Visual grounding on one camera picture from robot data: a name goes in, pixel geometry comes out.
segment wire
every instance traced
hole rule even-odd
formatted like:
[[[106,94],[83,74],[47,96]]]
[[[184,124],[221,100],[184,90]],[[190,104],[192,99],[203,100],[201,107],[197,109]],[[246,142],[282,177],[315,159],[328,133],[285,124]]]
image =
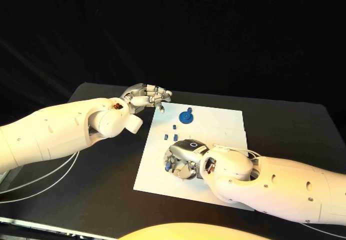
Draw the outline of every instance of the wire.
[[[262,157],[262,155],[256,152],[256,151],[252,151],[249,149],[243,149],[243,148],[237,148],[237,147],[230,147],[230,146],[223,146],[223,145],[218,145],[218,144],[214,144],[215,147],[220,147],[220,148],[226,148],[226,149],[231,149],[231,150],[239,150],[239,151],[246,151],[249,153],[253,154],[253,156],[257,158],[257,157]]]
[[[71,159],[74,158],[76,155],[77,155],[77,153],[74,153],[74,155],[70,157],[68,161],[67,161],[53,172],[50,172],[45,176],[40,177],[37,180],[28,182],[27,184],[21,185],[21,186],[17,186],[17,187],[12,188],[12,189],[8,189],[6,191],[0,191],[0,194],[5,194],[5,193],[8,193],[8,192],[12,192],[12,191],[21,189],[22,187],[34,184],[34,183],[38,182],[41,179],[44,179],[45,177],[48,177],[51,174],[54,174],[54,173],[67,165],[67,163],[71,161]]]
[[[73,162],[73,164],[71,164],[71,166],[70,166],[70,169],[67,170],[66,174],[63,175],[63,177],[58,179],[58,181],[57,181],[47,189],[44,189],[42,191],[40,191],[38,193],[35,193],[34,195],[31,195],[31,196],[28,196],[28,197],[24,197],[24,198],[19,198],[19,199],[15,199],[15,200],[9,200],[9,201],[0,201],[0,204],[14,203],[14,202],[22,201],[22,200],[25,200],[25,199],[30,199],[30,198],[32,198],[34,196],[42,194],[50,188],[53,188],[53,187],[55,186],[55,184],[57,184],[57,183],[64,179],[64,177],[68,175],[68,173],[70,173],[70,171],[71,171],[71,168],[73,168],[73,166],[74,166],[74,164],[76,164],[76,162],[77,162],[77,160],[79,160],[79,155],[80,155],[80,151],[79,151],[79,153],[77,153],[74,162]]]
[[[341,236],[341,235],[337,235],[337,234],[334,234],[334,233],[331,233],[331,232],[328,232],[328,231],[322,231],[321,229],[318,229],[318,228],[306,225],[306,224],[302,223],[302,222],[301,222],[301,224],[303,224],[306,227],[312,228],[314,230],[316,230],[316,231],[319,231],[319,232],[322,232],[322,233],[325,233],[325,234],[329,234],[329,235],[332,235],[332,236],[335,236],[335,237],[338,237],[338,238],[346,239],[346,236]]]

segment black table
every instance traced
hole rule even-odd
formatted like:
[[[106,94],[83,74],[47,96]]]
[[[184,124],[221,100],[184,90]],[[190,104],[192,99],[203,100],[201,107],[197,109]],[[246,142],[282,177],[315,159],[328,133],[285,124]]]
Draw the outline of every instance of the black table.
[[[84,83],[70,101],[119,97],[125,90],[123,86]],[[249,149],[263,156],[292,159],[346,174],[346,146],[325,106],[190,92],[174,92],[172,102],[241,110]],[[125,130],[81,151],[70,174],[47,192],[0,204],[0,217],[113,238],[158,224],[195,222],[272,239],[332,239],[302,224],[265,213],[133,190],[153,114],[153,108],[138,114],[143,119],[138,134]],[[27,165],[11,187],[42,176],[66,160]],[[70,165],[2,200],[28,196],[48,187]],[[346,232],[344,226],[318,225],[318,228],[337,234]]]

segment blue object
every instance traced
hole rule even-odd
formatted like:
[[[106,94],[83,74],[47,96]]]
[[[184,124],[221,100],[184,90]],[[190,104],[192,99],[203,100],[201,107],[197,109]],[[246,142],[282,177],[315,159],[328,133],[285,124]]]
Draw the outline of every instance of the blue object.
[[[166,167],[165,167],[166,172],[168,172],[171,169],[172,169],[172,163],[168,162],[168,163],[166,163]]]
[[[188,111],[184,111],[179,115],[179,121],[184,123],[184,124],[190,124],[192,123],[194,121],[194,109],[190,107],[188,108]]]

